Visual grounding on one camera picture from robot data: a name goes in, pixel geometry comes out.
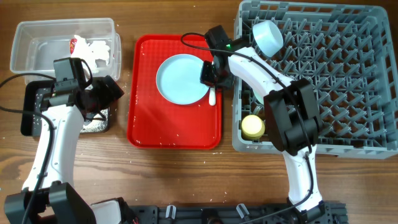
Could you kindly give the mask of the yellow plastic cup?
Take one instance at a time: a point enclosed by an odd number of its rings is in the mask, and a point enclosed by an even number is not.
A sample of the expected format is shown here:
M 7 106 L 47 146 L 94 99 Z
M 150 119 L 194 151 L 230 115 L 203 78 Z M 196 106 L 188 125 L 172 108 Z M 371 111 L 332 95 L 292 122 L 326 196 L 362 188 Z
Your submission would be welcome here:
M 266 127 L 263 120 L 257 115 L 251 114 L 241 121 L 241 131 L 244 139 L 259 139 L 265 133 Z

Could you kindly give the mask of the large light blue plate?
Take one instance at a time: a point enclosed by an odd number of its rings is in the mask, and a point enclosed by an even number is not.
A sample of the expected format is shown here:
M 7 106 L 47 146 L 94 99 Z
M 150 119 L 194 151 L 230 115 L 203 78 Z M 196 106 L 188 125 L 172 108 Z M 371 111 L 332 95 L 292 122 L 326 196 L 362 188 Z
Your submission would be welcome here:
M 177 54 L 166 59 L 157 70 L 159 93 L 176 105 L 190 105 L 201 100 L 209 91 L 200 82 L 203 60 L 190 54 Z

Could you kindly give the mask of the white napkin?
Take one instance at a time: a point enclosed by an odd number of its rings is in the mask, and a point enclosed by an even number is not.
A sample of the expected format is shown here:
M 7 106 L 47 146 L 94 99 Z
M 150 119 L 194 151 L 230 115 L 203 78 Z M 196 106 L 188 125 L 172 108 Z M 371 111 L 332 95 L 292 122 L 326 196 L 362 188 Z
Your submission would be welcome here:
M 77 39 L 77 43 L 74 52 L 71 54 L 72 58 L 83 59 L 93 73 L 99 72 L 100 66 L 97 62 L 104 62 L 105 66 L 109 65 L 111 47 L 104 40 L 94 40 L 92 43 L 88 43 L 86 39 L 79 35 L 74 35 L 74 38 Z

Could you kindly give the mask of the white plastic spoon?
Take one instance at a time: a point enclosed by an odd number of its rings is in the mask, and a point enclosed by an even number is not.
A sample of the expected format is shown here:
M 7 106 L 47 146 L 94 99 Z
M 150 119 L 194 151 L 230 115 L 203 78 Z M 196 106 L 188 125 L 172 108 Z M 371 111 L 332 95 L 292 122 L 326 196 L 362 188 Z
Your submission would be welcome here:
M 209 89 L 208 103 L 210 106 L 216 105 L 216 91 L 215 88 Z

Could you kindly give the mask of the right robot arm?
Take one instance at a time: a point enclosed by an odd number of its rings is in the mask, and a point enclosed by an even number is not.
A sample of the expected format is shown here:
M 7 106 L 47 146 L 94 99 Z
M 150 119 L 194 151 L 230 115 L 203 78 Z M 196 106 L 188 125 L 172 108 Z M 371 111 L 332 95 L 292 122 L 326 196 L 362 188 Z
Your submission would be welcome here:
M 213 60 L 204 63 L 201 83 L 224 89 L 238 77 L 261 95 L 267 135 L 287 168 L 288 208 L 300 223 L 321 217 L 326 208 L 318 191 L 315 152 L 322 121 L 312 84 L 281 74 L 260 58 L 248 40 L 231 40 L 222 26 L 209 29 L 204 38 Z

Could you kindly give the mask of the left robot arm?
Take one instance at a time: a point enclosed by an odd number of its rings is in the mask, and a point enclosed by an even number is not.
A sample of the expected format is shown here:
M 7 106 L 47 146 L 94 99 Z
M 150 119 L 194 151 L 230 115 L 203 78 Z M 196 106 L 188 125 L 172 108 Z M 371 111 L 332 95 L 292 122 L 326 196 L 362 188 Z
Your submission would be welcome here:
M 85 123 L 105 119 L 101 110 L 123 96 L 109 76 L 95 78 L 81 58 L 53 63 L 55 76 L 40 110 L 21 114 L 41 118 L 34 164 L 21 192 L 8 195 L 4 212 L 10 223 L 124 223 L 120 199 L 88 205 L 73 187 L 76 146 Z

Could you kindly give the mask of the red snack wrapper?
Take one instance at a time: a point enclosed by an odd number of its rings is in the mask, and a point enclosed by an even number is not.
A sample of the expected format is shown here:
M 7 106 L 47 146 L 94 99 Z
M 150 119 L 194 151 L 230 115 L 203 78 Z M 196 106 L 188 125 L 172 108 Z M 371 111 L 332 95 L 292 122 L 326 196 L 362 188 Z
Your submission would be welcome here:
M 76 38 L 73 38 L 73 39 L 70 40 L 69 47 L 70 47 L 70 53 L 71 54 L 74 52 L 76 43 L 77 43 L 77 39 Z

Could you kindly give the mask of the light blue bowl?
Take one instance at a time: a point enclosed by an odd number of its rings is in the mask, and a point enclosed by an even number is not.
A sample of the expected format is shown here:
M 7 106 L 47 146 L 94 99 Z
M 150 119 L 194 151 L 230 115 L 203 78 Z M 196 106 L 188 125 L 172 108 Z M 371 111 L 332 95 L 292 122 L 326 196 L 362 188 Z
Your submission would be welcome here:
M 252 33 L 260 51 L 267 57 L 274 56 L 284 45 L 282 33 L 272 21 L 255 24 Z

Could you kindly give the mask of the light green bowl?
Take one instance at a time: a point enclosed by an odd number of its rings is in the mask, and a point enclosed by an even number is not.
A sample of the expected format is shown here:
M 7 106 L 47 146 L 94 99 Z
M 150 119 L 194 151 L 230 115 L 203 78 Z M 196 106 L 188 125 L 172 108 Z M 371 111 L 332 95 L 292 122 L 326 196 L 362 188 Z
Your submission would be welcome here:
M 256 100 L 260 103 L 260 104 L 264 104 L 264 97 L 260 94 L 260 93 L 258 93 L 258 92 L 256 92 L 255 90 L 253 91 L 253 93 L 254 93 L 254 96 L 256 97 Z

